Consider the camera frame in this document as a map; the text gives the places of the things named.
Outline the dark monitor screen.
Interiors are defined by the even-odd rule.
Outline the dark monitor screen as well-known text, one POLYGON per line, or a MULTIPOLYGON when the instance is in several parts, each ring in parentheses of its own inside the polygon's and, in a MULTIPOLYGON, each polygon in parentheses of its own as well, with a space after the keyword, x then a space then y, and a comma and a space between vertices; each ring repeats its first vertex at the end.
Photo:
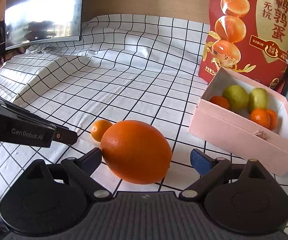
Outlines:
POLYGON ((6 0, 5 48, 81 39, 82 0, 6 0))

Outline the red quail egg bag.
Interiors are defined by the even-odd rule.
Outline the red quail egg bag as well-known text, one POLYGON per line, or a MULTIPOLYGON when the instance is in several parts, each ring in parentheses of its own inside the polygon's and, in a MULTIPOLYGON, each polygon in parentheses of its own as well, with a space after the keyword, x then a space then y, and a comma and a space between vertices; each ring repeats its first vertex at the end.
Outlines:
POLYGON ((199 77, 227 68, 278 90, 288 68, 288 0, 210 0, 199 77))

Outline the small kumquat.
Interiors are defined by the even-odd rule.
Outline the small kumquat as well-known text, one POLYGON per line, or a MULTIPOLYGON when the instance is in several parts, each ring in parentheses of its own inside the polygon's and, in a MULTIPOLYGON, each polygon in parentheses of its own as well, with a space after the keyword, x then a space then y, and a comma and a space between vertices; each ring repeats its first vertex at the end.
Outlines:
POLYGON ((104 133, 112 126, 113 124, 108 120, 97 120, 91 126, 91 136, 95 141, 100 142, 104 133))

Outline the large orange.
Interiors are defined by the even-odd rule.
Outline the large orange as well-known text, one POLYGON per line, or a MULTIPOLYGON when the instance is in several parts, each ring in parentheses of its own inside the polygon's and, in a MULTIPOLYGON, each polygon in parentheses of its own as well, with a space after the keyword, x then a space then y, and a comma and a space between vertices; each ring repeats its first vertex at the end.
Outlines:
POLYGON ((155 127, 137 120, 120 121, 104 133, 103 159, 119 178, 133 184, 153 184, 166 175, 172 150, 155 127))

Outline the pink gift box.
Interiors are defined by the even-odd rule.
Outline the pink gift box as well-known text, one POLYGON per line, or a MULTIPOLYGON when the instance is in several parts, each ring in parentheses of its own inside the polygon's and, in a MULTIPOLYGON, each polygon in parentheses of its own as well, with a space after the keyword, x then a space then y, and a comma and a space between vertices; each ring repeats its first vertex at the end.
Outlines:
POLYGON ((226 68, 221 68, 201 96, 188 131, 207 142, 245 160, 258 159, 271 173, 288 171, 288 101, 274 90, 226 68), (263 88, 268 92, 269 108, 278 115, 278 126, 271 131, 251 120, 247 110, 234 113, 209 100, 225 88, 240 85, 250 92, 263 88))

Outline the white black grid cloth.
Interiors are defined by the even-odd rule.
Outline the white black grid cloth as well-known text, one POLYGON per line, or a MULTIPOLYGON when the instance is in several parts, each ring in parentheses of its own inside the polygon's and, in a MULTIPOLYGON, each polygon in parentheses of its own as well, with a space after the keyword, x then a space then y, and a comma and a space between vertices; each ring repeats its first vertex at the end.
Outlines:
POLYGON ((143 15, 98 16, 82 25, 78 42, 29 47, 0 68, 0 97, 42 118, 67 126, 78 140, 50 148, 0 142, 0 201, 29 164, 57 164, 98 146, 91 125, 139 120, 157 128, 173 157, 165 178, 136 185, 101 163, 92 178, 112 193, 179 193, 199 178, 190 165, 197 148, 234 163, 243 159, 188 132, 207 83, 198 76, 209 25, 143 15))

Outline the green pear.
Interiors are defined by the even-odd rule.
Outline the green pear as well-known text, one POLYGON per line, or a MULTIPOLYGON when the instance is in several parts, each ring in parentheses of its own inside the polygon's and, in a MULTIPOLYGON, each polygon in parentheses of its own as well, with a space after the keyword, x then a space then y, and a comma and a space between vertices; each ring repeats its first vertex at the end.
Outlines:
POLYGON ((267 109, 268 93, 264 88, 254 88, 249 93, 248 111, 251 113, 255 109, 267 109))
POLYGON ((229 109, 235 113, 246 109, 249 103, 249 95, 245 89, 239 85, 231 85, 227 87, 222 96, 229 102, 229 109))

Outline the mandarin with rough skin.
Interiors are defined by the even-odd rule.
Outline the mandarin with rough skin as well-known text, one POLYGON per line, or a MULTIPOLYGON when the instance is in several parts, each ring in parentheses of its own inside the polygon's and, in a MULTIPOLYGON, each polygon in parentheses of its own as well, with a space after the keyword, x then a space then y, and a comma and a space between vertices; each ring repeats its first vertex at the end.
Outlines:
POLYGON ((209 101, 222 108, 230 109, 229 101, 223 96, 213 96, 209 101))

